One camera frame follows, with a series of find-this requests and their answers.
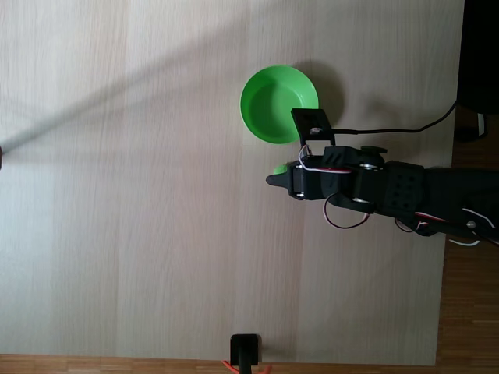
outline red wire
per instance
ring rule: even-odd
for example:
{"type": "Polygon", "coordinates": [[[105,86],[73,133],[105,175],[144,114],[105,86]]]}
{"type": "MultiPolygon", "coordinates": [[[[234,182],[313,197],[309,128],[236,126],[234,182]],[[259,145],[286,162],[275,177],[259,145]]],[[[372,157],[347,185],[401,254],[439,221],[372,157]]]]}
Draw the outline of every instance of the red wire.
{"type": "MultiPolygon", "coordinates": [[[[231,364],[229,364],[227,361],[222,361],[221,362],[222,364],[224,364],[224,366],[229,369],[231,372],[233,372],[234,374],[239,374],[239,370],[236,369],[234,366],[232,366],[231,364]]],[[[271,374],[271,370],[272,370],[272,365],[267,365],[265,367],[265,370],[262,371],[261,373],[259,374],[271,374]]]]}

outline white wire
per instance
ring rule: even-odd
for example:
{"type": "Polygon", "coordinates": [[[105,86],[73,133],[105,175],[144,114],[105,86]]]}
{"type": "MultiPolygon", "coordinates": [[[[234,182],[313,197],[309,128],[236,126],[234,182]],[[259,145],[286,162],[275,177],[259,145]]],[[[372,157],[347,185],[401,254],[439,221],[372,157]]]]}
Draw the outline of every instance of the white wire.
{"type": "Polygon", "coordinates": [[[480,240],[477,240],[473,243],[461,243],[461,242],[458,242],[457,240],[453,240],[453,239],[449,239],[449,241],[451,243],[455,243],[455,244],[459,244],[459,245],[462,245],[464,247],[474,247],[475,245],[477,245],[478,243],[480,243],[480,240]]]}
{"type": "Polygon", "coordinates": [[[428,225],[428,222],[421,222],[421,221],[420,221],[420,222],[418,223],[418,226],[416,227],[416,231],[418,231],[418,230],[419,230],[419,228],[420,228],[421,226],[427,226],[427,225],[428,225]]]}
{"type": "Polygon", "coordinates": [[[484,220],[486,220],[486,221],[489,223],[489,225],[490,225],[492,228],[496,228],[496,227],[494,226],[494,224],[492,223],[492,221],[491,221],[491,220],[489,220],[487,217],[483,216],[482,214],[477,213],[477,212],[475,212],[475,211],[473,211],[473,210],[471,210],[471,209],[466,209],[466,208],[462,208],[462,209],[463,209],[465,212],[470,212],[470,213],[475,214],[475,215],[476,215],[476,216],[478,216],[478,217],[482,217],[484,220]]]}
{"type": "Polygon", "coordinates": [[[336,169],[336,170],[331,170],[331,169],[316,169],[316,168],[308,168],[305,166],[302,160],[302,154],[303,151],[307,148],[307,145],[302,146],[302,149],[299,150],[298,153],[298,162],[300,165],[302,165],[302,168],[304,168],[307,171],[319,171],[320,173],[330,173],[330,174],[350,174],[352,171],[350,170],[341,170],[341,169],[336,169]]]}

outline black object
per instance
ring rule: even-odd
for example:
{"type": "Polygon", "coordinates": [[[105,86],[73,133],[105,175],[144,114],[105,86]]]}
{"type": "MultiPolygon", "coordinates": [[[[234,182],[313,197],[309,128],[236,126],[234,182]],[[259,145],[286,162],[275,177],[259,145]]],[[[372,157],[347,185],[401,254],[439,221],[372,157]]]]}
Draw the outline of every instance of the black object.
{"type": "Polygon", "coordinates": [[[231,336],[231,365],[239,367],[239,374],[251,374],[251,365],[258,365],[260,338],[254,333],[231,336]]]}
{"type": "MultiPolygon", "coordinates": [[[[306,115],[301,111],[293,109],[300,139],[309,139],[310,129],[319,128],[335,144],[334,134],[346,131],[331,129],[320,109],[306,109],[306,115]]],[[[349,169],[350,174],[307,171],[294,161],[285,173],[269,175],[267,183],[285,187],[295,199],[328,198],[329,203],[341,208],[396,218],[422,236],[444,232],[464,238],[499,239],[499,230],[486,219],[463,210],[477,212],[499,226],[499,172],[425,169],[415,164],[384,162],[380,155],[383,152],[377,147],[357,150],[327,146],[322,156],[304,157],[303,162],[311,168],[349,169]],[[419,225],[421,221],[428,224],[419,225]]]]}
{"type": "Polygon", "coordinates": [[[499,2],[466,0],[458,102],[476,113],[499,114],[499,2]]]}

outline black stand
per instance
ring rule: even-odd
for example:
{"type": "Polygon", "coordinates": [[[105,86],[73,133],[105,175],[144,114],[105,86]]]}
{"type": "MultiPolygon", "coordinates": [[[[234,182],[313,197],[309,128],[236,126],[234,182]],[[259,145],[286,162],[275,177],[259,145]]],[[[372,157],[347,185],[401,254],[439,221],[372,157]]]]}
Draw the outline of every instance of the black stand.
{"type": "Polygon", "coordinates": [[[254,333],[231,336],[231,365],[239,367],[239,374],[251,374],[251,365],[258,365],[260,339],[254,333]]]}

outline black cable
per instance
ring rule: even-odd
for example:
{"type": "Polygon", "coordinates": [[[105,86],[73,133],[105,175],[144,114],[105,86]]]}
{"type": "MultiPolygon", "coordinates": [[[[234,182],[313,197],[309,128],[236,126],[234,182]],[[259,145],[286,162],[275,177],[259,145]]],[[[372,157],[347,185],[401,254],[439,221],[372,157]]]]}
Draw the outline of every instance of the black cable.
{"type": "Polygon", "coordinates": [[[335,224],[333,221],[331,221],[331,219],[329,218],[329,216],[327,215],[327,203],[329,203],[329,200],[331,199],[331,197],[337,195],[338,192],[336,193],[333,193],[331,195],[329,195],[326,200],[324,201],[324,208],[323,208],[323,213],[324,213],[324,218],[326,219],[326,221],[333,227],[335,228],[339,228],[341,230],[348,230],[350,228],[357,228],[358,226],[360,226],[361,224],[364,224],[368,219],[369,219],[369,214],[368,213],[365,213],[364,214],[364,218],[358,223],[358,224],[354,224],[352,226],[338,226],[337,224],[335,224]]]}
{"type": "Polygon", "coordinates": [[[405,229],[404,229],[404,228],[403,228],[403,227],[402,227],[402,226],[398,223],[398,219],[397,219],[397,218],[395,218],[395,219],[394,219],[394,221],[395,221],[395,226],[397,226],[398,228],[400,228],[400,229],[401,229],[402,231],[404,231],[404,232],[414,232],[414,231],[415,231],[415,230],[405,230],[405,229]]]}
{"type": "Polygon", "coordinates": [[[426,129],[429,129],[430,127],[433,127],[435,125],[438,125],[440,122],[445,120],[449,115],[451,115],[452,111],[455,109],[455,107],[458,105],[458,102],[455,101],[451,108],[445,113],[442,117],[440,117],[438,120],[433,121],[429,123],[428,125],[425,125],[419,129],[377,129],[377,130],[352,130],[352,129],[338,129],[338,130],[333,130],[335,134],[347,134],[347,135],[359,135],[359,134],[383,134],[386,132],[405,132],[405,133],[415,133],[415,132],[422,132],[426,129]]]}

